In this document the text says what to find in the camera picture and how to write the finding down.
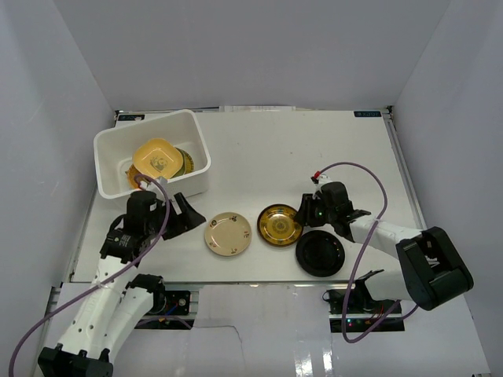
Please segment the yellow ornate round plate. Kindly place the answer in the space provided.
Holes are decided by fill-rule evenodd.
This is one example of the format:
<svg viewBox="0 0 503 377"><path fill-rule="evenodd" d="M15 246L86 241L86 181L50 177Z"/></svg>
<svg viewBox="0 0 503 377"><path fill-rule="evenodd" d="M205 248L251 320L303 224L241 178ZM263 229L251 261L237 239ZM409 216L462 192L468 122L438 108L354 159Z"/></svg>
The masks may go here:
<svg viewBox="0 0 503 377"><path fill-rule="evenodd" d="M296 209L286 204L264 208L257 219L259 236L273 247L293 245L303 234L303 227L294 219L296 214Z"/></svg>

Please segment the black round plate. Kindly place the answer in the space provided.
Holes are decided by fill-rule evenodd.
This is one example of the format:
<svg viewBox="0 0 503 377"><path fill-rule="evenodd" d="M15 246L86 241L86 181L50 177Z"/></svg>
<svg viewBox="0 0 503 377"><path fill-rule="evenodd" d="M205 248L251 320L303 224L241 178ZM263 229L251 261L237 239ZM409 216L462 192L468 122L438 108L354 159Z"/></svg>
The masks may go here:
<svg viewBox="0 0 503 377"><path fill-rule="evenodd" d="M296 244L296 261L311 276L325 278L342 269L345 250L333 234L313 230L303 234Z"/></svg>

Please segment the green square panda dish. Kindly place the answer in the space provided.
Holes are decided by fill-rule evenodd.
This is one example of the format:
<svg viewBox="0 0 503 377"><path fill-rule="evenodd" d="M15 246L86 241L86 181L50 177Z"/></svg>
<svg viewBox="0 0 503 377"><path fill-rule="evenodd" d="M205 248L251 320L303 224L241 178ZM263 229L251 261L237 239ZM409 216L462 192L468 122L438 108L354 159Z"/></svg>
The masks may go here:
<svg viewBox="0 0 503 377"><path fill-rule="evenodd" d="M178 172L174 175L174 178L177 178L177 177L180 177L182 175L185 175L185 169L184 169L184 157L182 156L183 158L183 163L182 163L182 166L181 168L178 170Z"/></svg>

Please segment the beige round patterned plate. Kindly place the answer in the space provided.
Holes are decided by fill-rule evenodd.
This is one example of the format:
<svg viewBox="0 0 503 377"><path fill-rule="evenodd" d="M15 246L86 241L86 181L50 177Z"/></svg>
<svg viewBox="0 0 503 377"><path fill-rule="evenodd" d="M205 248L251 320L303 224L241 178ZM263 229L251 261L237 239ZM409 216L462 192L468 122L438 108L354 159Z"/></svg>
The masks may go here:
<svg viewBox="0 0 503 377"><path fill-rule="evenodd" d="M204 241L208 248L219 256L237 256L250 246L252 227L241 214L223 212L208 222Z"/></svg>

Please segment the round green-rimmed bamboo plate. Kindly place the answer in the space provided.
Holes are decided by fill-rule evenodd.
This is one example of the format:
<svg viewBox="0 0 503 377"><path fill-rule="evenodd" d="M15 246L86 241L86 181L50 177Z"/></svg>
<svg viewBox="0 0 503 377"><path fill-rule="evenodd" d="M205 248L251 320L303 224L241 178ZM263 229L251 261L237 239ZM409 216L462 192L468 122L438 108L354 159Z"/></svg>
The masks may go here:
<svg viewBox="0 0 503 377"><path fill-rule="evenodd" d="M180 149L180 153L184 157L185 174L192 173L194 171L194 167L195 167L192 156L183 149Z"/></svg>

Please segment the yellow square panda dish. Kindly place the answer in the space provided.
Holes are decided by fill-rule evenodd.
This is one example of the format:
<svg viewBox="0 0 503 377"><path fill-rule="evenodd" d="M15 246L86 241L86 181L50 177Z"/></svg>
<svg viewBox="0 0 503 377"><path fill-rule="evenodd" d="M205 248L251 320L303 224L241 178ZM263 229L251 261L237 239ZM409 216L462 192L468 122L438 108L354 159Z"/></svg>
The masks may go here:
<svg viewBox="0 0 503 377"><path fill-rule="evenodd" d="M183 162L180 151L163 138L148 140L132 156L135 168L151 178L170 179L180 171Z"/></svg>

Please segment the round orange woven plate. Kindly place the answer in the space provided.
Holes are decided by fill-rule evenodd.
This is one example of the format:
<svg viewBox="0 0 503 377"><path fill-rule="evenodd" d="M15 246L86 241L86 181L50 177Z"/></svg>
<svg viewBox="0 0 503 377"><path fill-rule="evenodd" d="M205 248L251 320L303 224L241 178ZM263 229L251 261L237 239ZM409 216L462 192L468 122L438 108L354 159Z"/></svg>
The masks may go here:
<svg viewBox="0 0 503 377"><path fill-rule="evenodd" d="M149 181L145 179L134 164L130 165L126 175L132 189L147 189L149 187Z"/></svg>

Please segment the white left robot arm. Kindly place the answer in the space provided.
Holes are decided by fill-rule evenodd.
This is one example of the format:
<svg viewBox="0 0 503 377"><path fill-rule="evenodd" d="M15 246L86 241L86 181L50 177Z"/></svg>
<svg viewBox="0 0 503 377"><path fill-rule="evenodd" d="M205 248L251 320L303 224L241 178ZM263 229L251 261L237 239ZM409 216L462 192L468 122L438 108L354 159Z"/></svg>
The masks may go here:
<svg viewBox="0 0 503 377"><path fill-rule="evenodd" d="M171 202L147 191L133 192L127 211L110 225L100 250L93 292L54 347L38 358L44 376L110 376L113 362L143 317L155 320L175 310L163 277L138 271L139 256L159 240L169 240L205 223L182 193Z"/></svg>

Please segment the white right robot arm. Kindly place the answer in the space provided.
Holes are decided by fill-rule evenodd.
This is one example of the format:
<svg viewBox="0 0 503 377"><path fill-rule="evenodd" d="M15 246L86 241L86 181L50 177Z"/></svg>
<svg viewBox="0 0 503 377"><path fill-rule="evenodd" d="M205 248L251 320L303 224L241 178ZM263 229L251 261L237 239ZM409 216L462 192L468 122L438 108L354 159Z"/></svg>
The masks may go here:
<svg viewBox="0 0 503 377"><path fill-rule="evenodd" d="M445 230L406 228L355 209L341 182L319 184L314 193L304 193L295 221L311 228L331 225L345 240L398 260L399 271L378 269L355 281L355 305L364 313L375 312L384 300L412 301L430 311L474 287Z"/></svg>

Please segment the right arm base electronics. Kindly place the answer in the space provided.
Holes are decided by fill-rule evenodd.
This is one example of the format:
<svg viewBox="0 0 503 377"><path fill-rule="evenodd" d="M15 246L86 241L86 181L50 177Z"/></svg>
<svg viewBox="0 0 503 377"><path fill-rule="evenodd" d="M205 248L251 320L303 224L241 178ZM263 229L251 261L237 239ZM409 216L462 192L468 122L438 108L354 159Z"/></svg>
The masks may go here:
<svg viewBox="0 0 503 377"><path fill-rule="evenodd" d="M343 299L347 285L325 291L321 299L329 305L329 323L333 334L342 333ZM362 287L355 282L347 304L346 329L347 333L363 333L376 323L393 306L394 300L373 300ZM402 306L398 304L393 311L377 326L375 332L405 331L402 319Z"/></svg>

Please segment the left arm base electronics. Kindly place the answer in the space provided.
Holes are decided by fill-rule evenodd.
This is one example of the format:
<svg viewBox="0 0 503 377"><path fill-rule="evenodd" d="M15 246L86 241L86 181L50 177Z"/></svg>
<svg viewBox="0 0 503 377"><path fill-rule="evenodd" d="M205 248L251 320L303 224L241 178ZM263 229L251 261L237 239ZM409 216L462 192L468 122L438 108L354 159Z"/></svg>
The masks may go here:
<svg viewBox="0 0 503 377"><path fill-rule="evenodd" d="M144 315L136 329L142 330L190 330L190 291L166 291L163 301Z"/></svg>

